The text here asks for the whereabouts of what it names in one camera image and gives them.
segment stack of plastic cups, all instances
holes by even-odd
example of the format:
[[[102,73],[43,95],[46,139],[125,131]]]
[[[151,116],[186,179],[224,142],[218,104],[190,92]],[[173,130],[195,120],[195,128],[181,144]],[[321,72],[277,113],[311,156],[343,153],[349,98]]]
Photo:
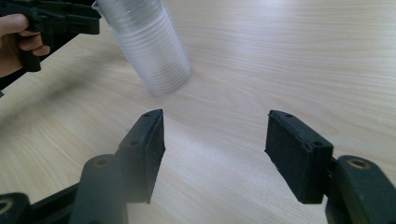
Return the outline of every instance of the stack of plastic cups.
[[[150,92],[164,95],[186,83],[190,64],[160,0],[96,0],[92,7]]]

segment black plastic part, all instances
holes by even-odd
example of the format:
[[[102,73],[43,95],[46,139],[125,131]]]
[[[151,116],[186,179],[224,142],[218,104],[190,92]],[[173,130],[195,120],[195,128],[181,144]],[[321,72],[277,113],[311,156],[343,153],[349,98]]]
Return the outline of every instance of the black plastic part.
[[[44,35],[43,44],[53,46],[53,35],[99,34],[100,15],[82,4],[59,0],[0,0],[0,16],[23,14],[29,20],[28,31]],[[40,58],[31,51],[21,50],[21,63],[26,72],[41,70]]]
[[[113,155],[83,169],[71,223],[127,223],[127,203],[149,203],[165,151],[163,111],[144,114]]]
[[[0,223],[33,224],[29,199],[25,194],[0,195]]]
[[[396,189],[377,165],[342,156],[334,174],[352,223],[396,223]]]
[[[35,224],[66,224],[72,213],[78,184],[32,205]]]
[[[144,114],[115,155],[89,160],[80,182],[29,204],[26,195],[0,195],[0,224],[126,224],[127,203],[149,203],[161,160],[163,111]]]
[[[127,211],[119,158],[89,160],[79,181],[70,223],[126,224]]]
[[[165,145],[163,111],[150,111],[136,122],[122,139],[116,156],[120,158],[128,203],[149,203],[160,169]]]
[[[285,112],[269,114],[265,152],[301,203],[321,203],[332,144]]]

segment hand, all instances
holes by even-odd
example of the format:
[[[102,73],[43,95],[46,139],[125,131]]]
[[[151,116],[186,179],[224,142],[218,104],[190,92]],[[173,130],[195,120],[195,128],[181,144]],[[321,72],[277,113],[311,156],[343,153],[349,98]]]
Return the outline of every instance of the hand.
[[[28,26],[29,21],[21,14],[0,17],[0,77],[22,68],[20,49],[31,50],[35,56],[50,53],[50,47],[43,45],[40,33],[25,31]],[[16,33],[30,38],[17,43]]]

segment tabletop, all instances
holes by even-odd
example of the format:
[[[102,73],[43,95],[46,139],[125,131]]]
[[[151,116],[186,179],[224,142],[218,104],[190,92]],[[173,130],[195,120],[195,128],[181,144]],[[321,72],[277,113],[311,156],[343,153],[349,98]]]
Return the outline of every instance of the tabletop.
[[[154,96],[112,38],[79,35],[4,89],[0,194],[31,203],[79,181],[138,118],[164,112],[166,152],[151,204],[131,223],[326,223],[297,202],[264,152],[268,113],[291,113],[396,183],[396,4],[166,0],[191,63]]]

